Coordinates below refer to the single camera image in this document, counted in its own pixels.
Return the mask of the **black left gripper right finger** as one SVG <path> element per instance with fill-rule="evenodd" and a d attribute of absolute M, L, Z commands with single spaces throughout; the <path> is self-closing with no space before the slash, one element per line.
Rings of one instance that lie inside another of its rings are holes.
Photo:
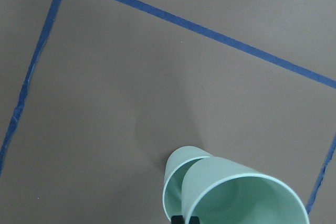
<path fill-rule="evenodd" d="M 191 224 L 199 224 L 199 218 L 197 216 L 191 216 Z"/>

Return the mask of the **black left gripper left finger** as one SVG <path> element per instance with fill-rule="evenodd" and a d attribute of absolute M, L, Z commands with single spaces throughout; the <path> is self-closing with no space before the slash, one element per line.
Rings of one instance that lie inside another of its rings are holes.
<path fill-rule="evenodd" d="M 183 216 L 182 215 L 172 216 L 171 224 L 183 224 Z"/>

